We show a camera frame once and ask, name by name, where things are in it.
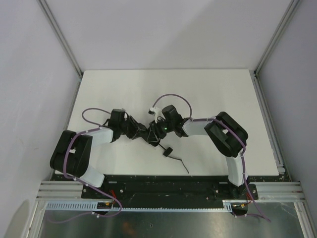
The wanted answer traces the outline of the black folding umbrella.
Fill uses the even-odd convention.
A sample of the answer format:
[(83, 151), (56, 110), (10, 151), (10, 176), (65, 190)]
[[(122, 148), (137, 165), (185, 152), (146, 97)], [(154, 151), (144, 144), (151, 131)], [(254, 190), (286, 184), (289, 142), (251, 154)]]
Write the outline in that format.
[(161, 145), (161, 140), (163, 140), (166, 135), (172, 131), (172, 128), (170, 127), (170, 124), (166, 120), (159, 120), (158, 122), (152, 121), (149, 123), (149, 126), (146, 127), (145, 125), (141, 124), (140, 129), (140, 137), (145, 140), (148, 144), (156, 147), (159, 146), (163, 149), (163, 155), (165, 157), (168, 157), (170, 159), (174, 159), (177, 161), (180, 161), (185, 168), (187, 174), (189, 174), (189, 171), (187, 167), (185, 166), (183, 160), (181, 158), (173, 157), (171, 156), (171, 153), (173, 152), (173, 149), (171, 147), (164, 147)]

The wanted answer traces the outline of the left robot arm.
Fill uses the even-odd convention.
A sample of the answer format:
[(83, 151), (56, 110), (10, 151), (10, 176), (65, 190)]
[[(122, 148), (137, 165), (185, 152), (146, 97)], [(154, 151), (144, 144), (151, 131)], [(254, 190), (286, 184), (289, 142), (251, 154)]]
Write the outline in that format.
[(67, 179), (100, 188), (105, 176), (90, 165), (92, 148), (113, 143), (122, 135), (129, 139), (146, 137), (148, 129), (122, 109), (106, 112), (110, 117), (103, 124), (87, 120), (84, 113), (89, 110), (82, 112), (82, 118), (97, 127), (81, 132), (63, 131), (51, 156), (50, 167)]

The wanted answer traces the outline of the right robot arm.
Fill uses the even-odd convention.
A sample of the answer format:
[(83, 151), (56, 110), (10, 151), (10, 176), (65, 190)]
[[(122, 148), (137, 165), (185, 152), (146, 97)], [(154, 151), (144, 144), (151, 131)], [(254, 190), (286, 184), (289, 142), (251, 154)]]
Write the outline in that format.
[(205, 119), (183, 118), (175, 106), (169, 105), (163, 109), (152, 107), (149, 114), (154, 116), (154, 120), (149, 123), (149, 131), (145, 136), (147, 143), (157, 146), (170, 132), (180, 138), (208, 136), (226, 157), (229, 182), (236, 187), (245, 184), (245, 162), (238, 156), (245, 153), (248, 134), (228, 113), (220, 112), (215, 117)]

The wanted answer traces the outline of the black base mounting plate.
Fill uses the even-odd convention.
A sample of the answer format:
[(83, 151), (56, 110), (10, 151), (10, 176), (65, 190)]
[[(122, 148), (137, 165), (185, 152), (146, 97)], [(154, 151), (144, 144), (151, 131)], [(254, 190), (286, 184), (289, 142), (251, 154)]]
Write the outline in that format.
[(104, 193), (113, 195), (119, 205), (148, 205), (168, 208), (216, 207), (224, 200), (259, 198), (255, 184), (236, 187), (227, 176), (137, 176), (107, 175), (100, 192), (83, 187), (84, 199), (104, 199)]

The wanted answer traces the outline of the left aluminium frame post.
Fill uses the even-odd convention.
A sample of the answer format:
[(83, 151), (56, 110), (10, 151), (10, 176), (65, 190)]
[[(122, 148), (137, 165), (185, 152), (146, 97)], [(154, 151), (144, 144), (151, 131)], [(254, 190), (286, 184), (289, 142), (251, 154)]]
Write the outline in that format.
[(46, 0), (37, 0), (37, 3), (40, 9), (42, 10), (44, 16), (46, 17), (50, 27), (52, 28), (68, 60), (70, 61), (72, 67), (74, 68), (77, 76), (81, 79), (83, 77), (83, 70), (81, 69), (69, 43), (67, 42), (67, 39), (65, 38), (60, 28), (60, 25), (58, 24), (48, 2)]

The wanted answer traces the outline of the aluminium frame post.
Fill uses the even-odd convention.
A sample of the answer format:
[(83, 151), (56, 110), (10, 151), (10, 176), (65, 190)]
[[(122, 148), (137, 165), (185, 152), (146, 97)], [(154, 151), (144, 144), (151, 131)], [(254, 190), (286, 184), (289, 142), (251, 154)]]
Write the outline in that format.
[(283, 36), (285, 30), (290, 24), (294, 14), (296, 13), (298, 7), (301, 4), (301, 0), (291, 0), (285, 13), (283, 14), (273, 36), (271, 37), (267, 47), (265, 48), (264, 53), (262, 54), (260, 61), (254, 69), (255, 76), (259, 75), (265, 63), (268, 61), (270, 55), (273, 53), (275, 47), (279, 43), (281, 37)]
[(60, 28), (60, 25), (58, 24), (48, 2), (46, 0), (37, 0), (37, 3), (40, 9), (42, 10), (44, 16), (46, 17), (50, 27), (52, 28), (68, 60), (70, 61), (72, 67), (74, 68), (77, 76), (81, 79), (83, 77), (83, 70), (81, 69), (69, 43), (67, 42), (67, 39), (65, 38)]

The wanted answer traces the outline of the aluminium table edge rail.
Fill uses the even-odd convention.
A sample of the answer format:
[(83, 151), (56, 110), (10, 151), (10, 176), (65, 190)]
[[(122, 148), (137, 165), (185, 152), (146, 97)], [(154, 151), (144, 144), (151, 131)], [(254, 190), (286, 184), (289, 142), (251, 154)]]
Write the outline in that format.
[(281, 153), (281, 150), (279, 147), (279, 143), (278, 143), (278, 140), (277, 140), (277, 137), (275, 134), (274, 126), (273, 126), (272, 119), (271, 119), (270, 112), (269, 112), (269, 108), (268, 108), (268, 105), (266, 103), (264, 93), (263, 93), (263, 90), (262, 90), (261, 85), (260, 85), (260, 81), (258, 80), (258, 78), (256, 77), (256, 74), (252, 70), (250, 70), (249, 73), (250, 73), (251, 80), (252, 80), (252, 83), (254, 86), (254, 90), (255, 90), (255, 93), (256, 93), (256, 96), (258, 99), (260, 111), (261, 111), (262, 117), (264, 119), (265, 128), (266, 128), (266, 131), (268, 134), (270, 145), (272, 147), (277, 170), (278, 170), (278, 173), (280, 175), (283, 175), (286, 173), (286, 168), (284, 165), (283, 156), (282, 156), (282, 153)]

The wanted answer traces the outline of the right aluminium frame post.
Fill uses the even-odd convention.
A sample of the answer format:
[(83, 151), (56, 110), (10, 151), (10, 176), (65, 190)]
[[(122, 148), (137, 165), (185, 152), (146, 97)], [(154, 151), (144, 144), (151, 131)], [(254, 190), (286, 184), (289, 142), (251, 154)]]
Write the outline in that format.
[(262, 54), (260, 61), (254, 69), (255, 76), (259, 75), (265, 63), (268, 61), (270, 55), (273, 53), (275, 47), (279, 43), (281, 37), (283, 36), (285, 30), (290, 24), (294, 14), (296, 13), (298, 7), (301, 4), (301, 0), (291, 0), (285, 13), (283, 14), (273, 36), (271, 37), (267, 47), (265, 48), (264, 53)]

